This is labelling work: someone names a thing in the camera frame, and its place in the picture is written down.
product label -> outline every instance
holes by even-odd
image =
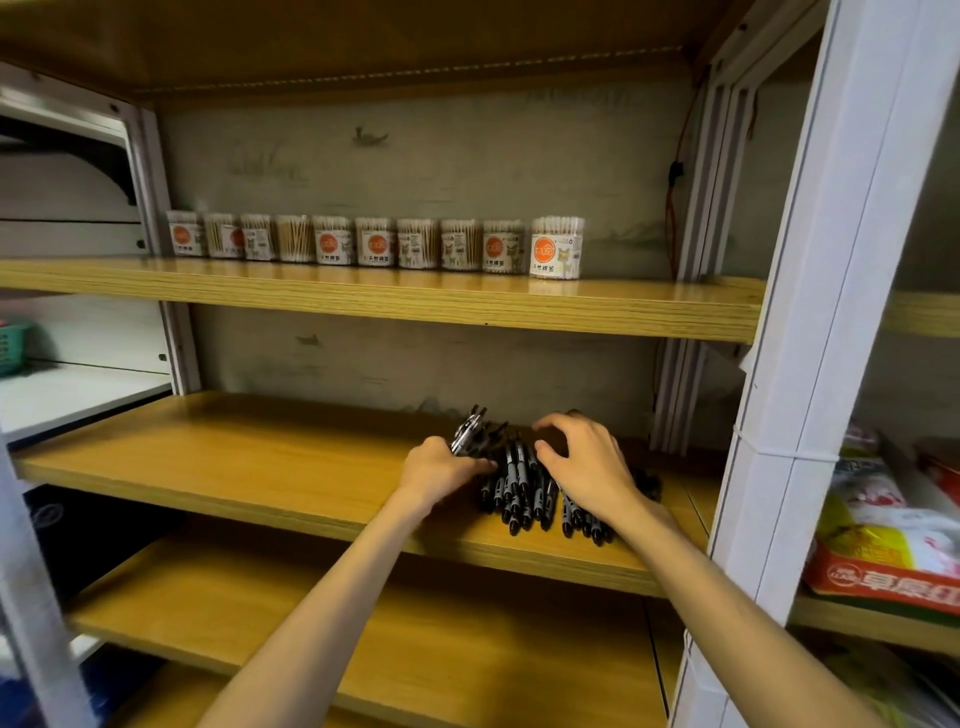
[[[175,255],[204,254],[204,226],[200,223],[170,223]]]
[[[523,264],[519,232],[488,232],[483,236],[483,269],[488,273],[519,273]]]
[[[468,271],[467,234],[465,232],[445,232],[444,267],[451,271]]]
[[[582,235],[534,234],[530,275],[551,279],[579,278],[583,242]]]
[[[316,231],[317,262],[326,265],[353,263],[353,234],[350,231]]]
[[[396,233],[360,232],[360,265],[387,267],[396,264]]]
[[[247,260],[273,260],[270,231],[266,228],[243,228],[247,242]]]
[[[220,226],[220,245],[222,257],[243,257],[247,240],[243,230],[234,225]]]
[[[402,232],[397,239],[400,242],[400,268],[427,267],[422,232]]]

cotton swab container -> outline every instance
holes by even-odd
[[[483,264],[483,228],[476,220],[444,220],[440,223],[446,271],[479,271]]]
[[[530,226],[530,275],[542,279],[578,279],[584,224],[582,217],[534,220]]]
[[[353,265],[357,261],[349,218],[314,215],[313,235],[321,265]]]
[[[205,212],[204,227],[210,257],[244,257],[247,241],[236,215],[228,212]]]
[[[247,260],[276,260],[276,235],[270,215],[240,215],[240,227],[247,243]]]
[[[188,210],[167,210],[167,222],[170,224],[170,239],[174,244],[174,255],[206,255],[206,231],[199,212]]]
[[[360,265],[390,268],[396,265],[396,224],[389,217],[355,220]]]
[[[276,242],[280,260],[284,263],[313,263],[317,260],[310,218],[306,215],[278,215]]]
[[[485,273],[523,273],[523,221],[484,220]]]
[[[440,226],[436,220],[403,218],[396,221],[400,268],[440,267]]]

shelf ceiling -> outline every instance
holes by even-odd
[[[0,58],[130,99],[683,68],[731,4],[18,0]]]

left hand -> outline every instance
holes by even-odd
[[[411,499],[426,516],[438,502],[475,475],[492,473],[493,462],[472,457],[455,457],[442,437],[428,437],[410,450],[396,494]]]

right hand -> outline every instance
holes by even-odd
[[[554,412],[534,423],[534,430],[554,426],[566,435],[569,457],[561,457],[542,440],[537,457],[564,492],[614,529],[638,503],[656,507],[634,483],[620,446],[607,429],[579,412]]]

